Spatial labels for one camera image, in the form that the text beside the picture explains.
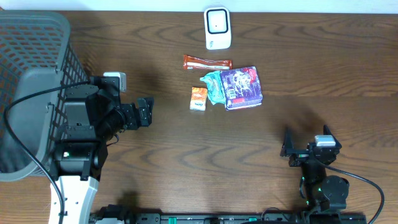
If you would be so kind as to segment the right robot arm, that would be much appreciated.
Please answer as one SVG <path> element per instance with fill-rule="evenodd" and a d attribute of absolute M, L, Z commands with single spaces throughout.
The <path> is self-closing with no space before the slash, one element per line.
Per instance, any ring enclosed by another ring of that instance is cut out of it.
<path fill-rule="evenodd" d="M 326 167 L 336 160 L 341 148 L 326 125 L 323 134 L 316 135 L 305 149 L 295 148 L 290 130 L 285 130 L 280 156 L 289 158 L 289 166 L 301 168 L 300 194 L 317 212 L 336 212 L 346 208 L 349 182 L 326 174 Z"/>

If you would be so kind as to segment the brown snack bar wrapper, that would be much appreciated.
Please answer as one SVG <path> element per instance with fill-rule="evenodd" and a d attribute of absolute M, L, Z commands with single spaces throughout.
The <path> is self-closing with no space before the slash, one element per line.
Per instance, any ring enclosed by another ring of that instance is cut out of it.
<path fill-rule="evenodd" d="M 183 57 L 183 69 L 185 70 L 231 70 L 232 68 L 232 60 L 210 60 L 190 55 Z"/>

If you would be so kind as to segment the teal snack wrapper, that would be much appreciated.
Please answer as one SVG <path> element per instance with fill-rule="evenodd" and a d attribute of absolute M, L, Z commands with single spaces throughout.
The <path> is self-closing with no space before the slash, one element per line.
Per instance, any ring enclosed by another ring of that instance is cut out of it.
<path fill-rule="evenodd" d="M 208 89 L 208 99 L 215 105 L 218 103 L 225 104 L 226 97 L 221 84 L 220 71 L 207 73 L 204 77 L 200 78 L 201 82 L 204 82 Z"/>

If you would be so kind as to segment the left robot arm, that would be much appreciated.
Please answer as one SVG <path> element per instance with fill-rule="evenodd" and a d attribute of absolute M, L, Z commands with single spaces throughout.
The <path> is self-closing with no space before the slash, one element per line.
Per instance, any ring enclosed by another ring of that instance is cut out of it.
<path fill-rule="evenodd" d="M 50 174 L 50 223 L 88 223 L 108 156 L 108 141 L 119 132 L 148 127 L 154 99 L 121 103 L 119 77 L 91 77 L 65 90 L 66 136 L 55 143 Z"/>

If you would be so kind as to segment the purple red tissue pack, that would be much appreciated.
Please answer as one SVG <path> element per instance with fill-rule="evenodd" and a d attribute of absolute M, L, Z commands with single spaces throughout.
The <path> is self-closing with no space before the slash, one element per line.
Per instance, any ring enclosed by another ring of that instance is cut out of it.
<path fill-rule="evenodd" d="M 220 73 L 227 111 L 262 104 L 262 90 L 256 67 L 237 68 Z"/>

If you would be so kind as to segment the orange tissue packet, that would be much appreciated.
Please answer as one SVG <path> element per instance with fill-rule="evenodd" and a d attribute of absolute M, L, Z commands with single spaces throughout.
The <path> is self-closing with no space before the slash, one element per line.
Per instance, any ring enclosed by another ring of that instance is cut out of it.
<path fill-rule="evenodd" d="M 208 90 L 206 88 L 193 87 L 191 100 L 190 100 L 190 109 L 205 111 L 207 96 L 208 96 Z"/>

